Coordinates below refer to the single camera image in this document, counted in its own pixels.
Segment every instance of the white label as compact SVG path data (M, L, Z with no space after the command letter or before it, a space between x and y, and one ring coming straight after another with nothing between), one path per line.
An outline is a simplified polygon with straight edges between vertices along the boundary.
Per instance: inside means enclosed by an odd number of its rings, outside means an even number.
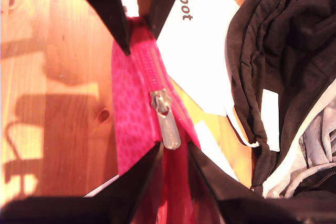
M280 152L279 94L264 89L261 101L261 120L267 135L269 149Z

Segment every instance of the pink zipper pouch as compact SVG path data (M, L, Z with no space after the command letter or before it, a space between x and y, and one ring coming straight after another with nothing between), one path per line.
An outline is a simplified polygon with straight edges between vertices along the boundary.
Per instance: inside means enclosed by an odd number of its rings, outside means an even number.
M194 223L187 160L187 143L199 147L194 125L171 84L149 27L140 17L129 22L131 54L126 56L116 43L112 50L119 175L157 142L163 142L163 190L157 223Z
M112 49L112 92L119 175L127 172L156 142L162 129L151 93L165 90L183 145L199 142L194 125L164 68L156 40L142 18L132 23L131 54Z

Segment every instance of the wood grain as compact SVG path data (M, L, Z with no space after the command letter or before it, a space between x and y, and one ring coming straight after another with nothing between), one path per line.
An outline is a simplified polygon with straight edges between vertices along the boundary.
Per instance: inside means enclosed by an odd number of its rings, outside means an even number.
M0 203L84 195L118 172L112 36L85 0L1 0L1 21ZM251 151L228 119L205 114L175 86L249 186Z

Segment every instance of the zipper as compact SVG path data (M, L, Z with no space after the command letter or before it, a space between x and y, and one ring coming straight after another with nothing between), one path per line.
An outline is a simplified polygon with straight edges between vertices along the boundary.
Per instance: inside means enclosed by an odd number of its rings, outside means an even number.
M306 192L306 191L310 191L311 189L314 189L314 188L317 188L319 187L320 185L322 185L328 178L330 178L331 176L335 175L336 174L336 170L331 172L331 173L328 173L327 175L325 175L318 183L316 183L315 185L309 187L308 189L304 190L303 192Z
M156 111L164 146L169 150L175 150L181 145L176 121L179 122L193 142L199 146L194 125L188 118L187 111L170 83L155 38L149 32L144 20L134 19L134 25L138 26L138 29L135 29L132 35L134 43L140 45L132 53L149 91L151 98L149 105ZM167 95L168 93L172 95L173 102Z
M168 97L165 89L150 94L151 105L159 119L163 144L168 150L175 150L181 146L181 138L171 109L172 99Z

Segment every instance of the zipper pull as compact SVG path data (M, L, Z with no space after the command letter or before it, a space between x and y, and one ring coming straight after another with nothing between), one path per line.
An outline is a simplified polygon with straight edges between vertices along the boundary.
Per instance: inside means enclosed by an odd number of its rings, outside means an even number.
M159 119L163 144L168 150L175 150L180 147L181 138L171 109L172 99L167 96L165 89L150 94L151 106L156 110Z

